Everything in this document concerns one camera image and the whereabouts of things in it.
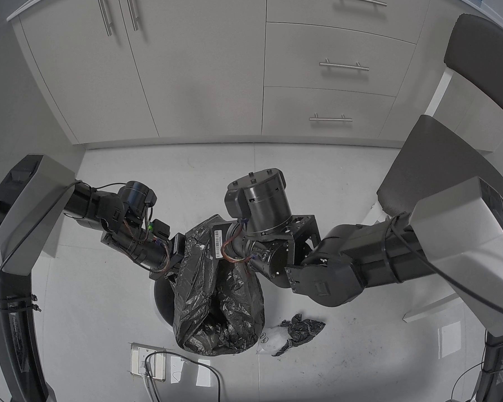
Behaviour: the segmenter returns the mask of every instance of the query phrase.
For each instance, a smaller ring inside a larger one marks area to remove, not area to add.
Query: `crumpled black plastic bag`
[[[273,357],[281,356],[291,347],[298,347],[302,344],[310,342],[315,338],[320,331],[324,329],[326,324],[318,320],[311,320],[306,318],[302,320],[302,314],[296,314],[291,321],[283,320],[280,327],[288,327],[288,334],[290,338],[287,340],[280,351],[273,354]]]
[[[211,257],[209,224],[186,233],[175,293],[173,332],[182,349],[202,356],[241,353],[253,347],[264,327],[264,298],[250,265]]]

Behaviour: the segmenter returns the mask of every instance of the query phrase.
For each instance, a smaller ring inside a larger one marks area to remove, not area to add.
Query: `tiled floor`
[[[94,186],[138,180],[158,196],[154,217],[185,232],[219,213],[230,181],[252,170],[278,167],[293,213],[314,213],[322,235],[336,224],[362,220],[376,199],[396,150],[317,145],[175,145],[88,151],[78,178]],[[47,381],[59,402],[148,402],[133,378],[130,343],[178,350],[173,333],[153,313],[146,272],[99,243],[100,234],[66,220],[57,257],[34,269],[42,299],[37,331]],[[412,308],[452,290],[437,276],[371,288],[347,305],[321,307],[261,278],[267,326],[295,313],[326,327],[312,342],[280,358],[212,358],[223,377],[223,400],[342,400],[443,402],[457,377],[480,361],[483,327],[464,305],[404,323]],[[461,349],[440,358],[438,334],[460,322]],[[158,385],[165,400],[215,400],[216,389],[196,387],[197,367],[182,380]],[[471,396],[476,374],[460,381],[457,399]]]

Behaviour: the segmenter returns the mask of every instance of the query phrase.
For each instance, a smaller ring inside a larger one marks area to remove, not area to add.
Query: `barcode label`
[[[215,254],[216,254],[216,259],[221,259],[221,231],[215,231]]]

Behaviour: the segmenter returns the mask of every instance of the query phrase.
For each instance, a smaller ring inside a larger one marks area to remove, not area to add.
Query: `chair seat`
[[[503,176],[492,164],[449,128],[421,115],[376,194],[382,209],[395,216],[475,176],[503,197]]]

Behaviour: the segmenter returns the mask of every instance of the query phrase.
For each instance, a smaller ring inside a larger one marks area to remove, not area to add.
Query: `electrical outlet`
[[[154,352],[163,350],[163,348],[153,347],[141,344],[132,344],[130,347],[130,373],[143,377],[146,374],[145,359]],[[166,354],[159,353],[151,356],[148,360],[149,371],[154,379],[166,380]]]

